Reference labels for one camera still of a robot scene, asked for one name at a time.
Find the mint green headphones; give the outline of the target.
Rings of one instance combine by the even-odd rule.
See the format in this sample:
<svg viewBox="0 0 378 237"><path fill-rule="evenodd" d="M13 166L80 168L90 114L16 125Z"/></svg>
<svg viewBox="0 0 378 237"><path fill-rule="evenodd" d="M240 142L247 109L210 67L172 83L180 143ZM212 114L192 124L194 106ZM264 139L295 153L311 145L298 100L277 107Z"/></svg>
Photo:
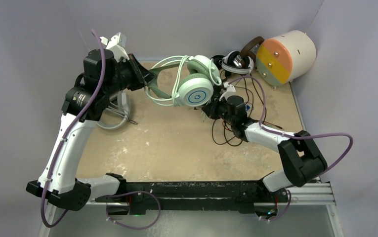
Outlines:
<svg viewBox="0 0 378 237"><path fill-rule="evenodd" d="M203 55L176 55L165 58L151 68L157 76L166 69L178 68L171 94L161 91L158 79L144 88L145 94L157 105L198 107L210 101L215 86L222 86L220 71Z"/></svg>

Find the white grey headphones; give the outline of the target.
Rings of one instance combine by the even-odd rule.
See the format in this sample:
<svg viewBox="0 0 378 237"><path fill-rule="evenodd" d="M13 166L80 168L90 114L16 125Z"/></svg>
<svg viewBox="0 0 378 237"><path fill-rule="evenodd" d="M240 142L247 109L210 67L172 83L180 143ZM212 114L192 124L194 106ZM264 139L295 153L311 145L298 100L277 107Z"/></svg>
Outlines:
<svg viewBox="0 0 378 237"><path fill-rule="evenodd" d="M116 124L106 124L102 121L97 123L98 127L104 130L118 130L126 123L138 125L138 122L130 118L131 106L130 98L128 94L123 91L118 92L116 95L111 96L109 99L109 106L105 109L105 112L109 112L114 116L119 117L121 120Z"/></svg>

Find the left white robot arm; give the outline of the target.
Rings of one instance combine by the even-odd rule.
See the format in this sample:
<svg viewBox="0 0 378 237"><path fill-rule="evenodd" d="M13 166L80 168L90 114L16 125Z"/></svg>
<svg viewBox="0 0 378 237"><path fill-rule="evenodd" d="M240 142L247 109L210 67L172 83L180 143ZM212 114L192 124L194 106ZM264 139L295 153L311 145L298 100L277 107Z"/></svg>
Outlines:
<svg viewBox="0 0 378 237"><path fill-rule="evenodd" d="M110 98L125 89L142 89L156 76L129 54L114 58L110 50L92 50L84 58L84 72L68 90L62 105L61 126L49 162L27 192L65 210L78 211L91 200L108 196L115 202L126 197L121 175L107 173L77 179L78 166L93 129L109 106Z"/></svg>

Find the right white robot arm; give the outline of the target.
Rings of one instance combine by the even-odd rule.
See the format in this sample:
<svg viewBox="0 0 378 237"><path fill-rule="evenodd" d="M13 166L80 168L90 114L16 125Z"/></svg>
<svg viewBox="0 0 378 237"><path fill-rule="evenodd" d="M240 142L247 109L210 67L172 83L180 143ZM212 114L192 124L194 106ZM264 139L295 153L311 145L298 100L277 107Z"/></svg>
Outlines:
<svg viewBox="0 0 378 237"><path fill-rule="evenodd" d="M282 169L266 175L257 187L257 196L263 201L270 200L279 189L302 187L328 168L324 156L308 132L284 132L252 119L240 96L215 99L202 106L202 111L210 119L222 119L230 124L236 138L265 146L279 154Z"/></svg>

